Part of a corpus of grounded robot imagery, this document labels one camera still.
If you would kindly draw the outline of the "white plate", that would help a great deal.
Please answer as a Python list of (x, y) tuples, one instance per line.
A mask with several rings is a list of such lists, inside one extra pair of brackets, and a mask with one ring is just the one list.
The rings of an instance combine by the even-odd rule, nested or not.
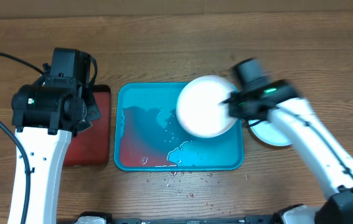
[(214, 138), (227, 132), (237, 121), (228, 115), (224, 103), (235, 91), (228, 80), (206, 75), (189, 82), (176, 103), (177, 120), (189, 134), (199, 138)]

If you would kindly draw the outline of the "light blue rimmed plate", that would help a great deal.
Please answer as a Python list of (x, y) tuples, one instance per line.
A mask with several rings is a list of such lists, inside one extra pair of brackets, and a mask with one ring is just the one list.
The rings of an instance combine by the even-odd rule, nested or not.
[(273, 147), (288, 147), (291, 141), (268, 121), (250, 120), (250, 131), (261, 142)]

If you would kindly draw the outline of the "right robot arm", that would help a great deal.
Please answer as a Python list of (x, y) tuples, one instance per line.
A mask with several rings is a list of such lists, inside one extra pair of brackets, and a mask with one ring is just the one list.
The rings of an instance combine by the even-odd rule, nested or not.
[(353, 157), (316, 116), (309, 101), (286, 80), (271, 82), (254, 58), (232, 68), (242, 90), (224, 101), (231, 117), (268, 121), (282, 132), (317, 179), (322, 207), (294, 205), (273, 223), (353, 223)]

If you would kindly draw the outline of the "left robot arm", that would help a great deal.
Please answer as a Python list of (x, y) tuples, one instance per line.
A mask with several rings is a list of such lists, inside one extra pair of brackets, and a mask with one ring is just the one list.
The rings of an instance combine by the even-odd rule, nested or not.
[(54, 49), (52, 63), (12, 98), (17, 146), (8, 223), (55, 223), (65, 154), (101, 114), (93, 96), (97, 68), (88, 53)]

